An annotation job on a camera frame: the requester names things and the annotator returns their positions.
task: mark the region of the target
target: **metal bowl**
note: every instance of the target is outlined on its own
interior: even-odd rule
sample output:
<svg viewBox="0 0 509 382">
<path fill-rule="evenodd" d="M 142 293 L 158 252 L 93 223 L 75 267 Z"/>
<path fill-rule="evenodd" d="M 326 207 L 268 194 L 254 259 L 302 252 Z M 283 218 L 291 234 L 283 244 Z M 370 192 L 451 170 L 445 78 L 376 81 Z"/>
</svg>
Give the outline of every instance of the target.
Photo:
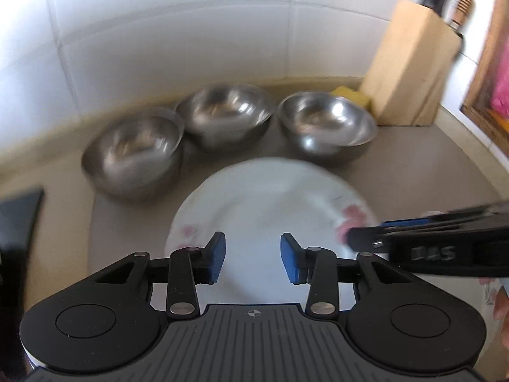
<svg viewBox="0 0 509 382">
<path fill-rule="evenodd" d="M 189 138 L 209 152 L 245 149 L 269 127 L 276 104 L 268 93 L 248 84 L 216 85 L 182 99 L 176 111 Z"/>
<path fill-rule="evenodd" d="M 95 188 L 124 202 L 144 202 L 174 182 L 182 165 L 184 122 L 147 108 L 115 122 L 88 145 L 81 167 Z"/>
<path fill-rule="evenodd" d="M 284 136 L 310 158 L 351 161 L 377 134 L 375 119 L 367 111 L 325 92 L 288 96 L 277 114 Z"/>
</svg>

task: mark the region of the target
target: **compass logo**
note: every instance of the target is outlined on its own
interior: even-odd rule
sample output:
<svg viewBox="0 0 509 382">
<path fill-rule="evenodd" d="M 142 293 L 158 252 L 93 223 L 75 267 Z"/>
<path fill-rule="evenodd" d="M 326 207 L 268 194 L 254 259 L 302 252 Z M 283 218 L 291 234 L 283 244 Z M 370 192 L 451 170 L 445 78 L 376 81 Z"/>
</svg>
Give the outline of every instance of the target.
<svg viewBox="0 0 509 382">
<path fill-rule="evenodd" d="M 256 310 L 255 308 L 252 309 L 252 310 L 249 310 L 249 312 L 246 313 L 247 315 L 251 316 L 251 317 L 258 317 L 260 316 L 261 314 L 263 314 L 262 312 L 260 312 L 260 310 Z"/>
</svg>

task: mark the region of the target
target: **sponge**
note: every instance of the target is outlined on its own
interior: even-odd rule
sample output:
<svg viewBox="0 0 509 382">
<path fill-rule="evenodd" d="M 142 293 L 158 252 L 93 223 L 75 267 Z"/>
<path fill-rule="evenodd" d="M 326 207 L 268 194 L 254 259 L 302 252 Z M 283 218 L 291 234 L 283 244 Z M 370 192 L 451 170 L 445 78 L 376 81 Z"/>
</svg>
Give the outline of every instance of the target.
<svg viewBox="0 0 509 382">
<path fill-rule="evenodd" d="M 360 106 L 367 111 L 371 108 L 371 98 L 369 96 L 361 93 L 360 91 L 347 88 L 346 86 L 340 86 L 339 88 L 334 89 L 330 94 L 336 97 L 342 96 L 343 98 L 347 98 L 357 106 Z"/>
</svg>

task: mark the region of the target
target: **hand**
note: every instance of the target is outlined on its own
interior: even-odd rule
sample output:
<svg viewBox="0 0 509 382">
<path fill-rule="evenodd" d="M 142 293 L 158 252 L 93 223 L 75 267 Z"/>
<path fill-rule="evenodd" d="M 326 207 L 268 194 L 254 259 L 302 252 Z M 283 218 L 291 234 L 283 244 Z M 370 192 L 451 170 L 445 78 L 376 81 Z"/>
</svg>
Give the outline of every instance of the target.
<svg viewBox="0 0 509 382">
<path fill-rule="evenodd" d="M 509 298 L 505 288 L 501 287 L 495 297 L 495 306 L 493 307 L 493 318 L 495 320 L 504 320 L 500 339 L 504 348 L 509 350 Z M 509 378 L 509 367 L 506 368 L 506 378 Z"/>
</svg>

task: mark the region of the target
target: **white plate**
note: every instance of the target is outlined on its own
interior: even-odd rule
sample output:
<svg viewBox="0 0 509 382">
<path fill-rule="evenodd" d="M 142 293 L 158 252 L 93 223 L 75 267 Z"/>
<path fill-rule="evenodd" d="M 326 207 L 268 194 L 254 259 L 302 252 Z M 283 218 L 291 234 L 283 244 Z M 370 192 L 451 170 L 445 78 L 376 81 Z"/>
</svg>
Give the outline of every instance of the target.
<svg viewBox="0 0 509 382">
<path fill-rule="evenodd" d="M 253 159 L 213 174 L 187 197 L 171 224 L 165 256 L 204 246 L 222 231 L 227 251 L 219 280 L 197 286 L 202 311 L 207 303 L 300 302 L 304 307 L 309 285 L 288 281 L 279 254 L 281 234 L 292 233 L 303 247 L 355 258 L 342 233 L 376 224 L 358 193 L 324 169 L 283 158 Z M 340 308 L 353 303 L 352 285 L 341 286 Z"/>
</svg>

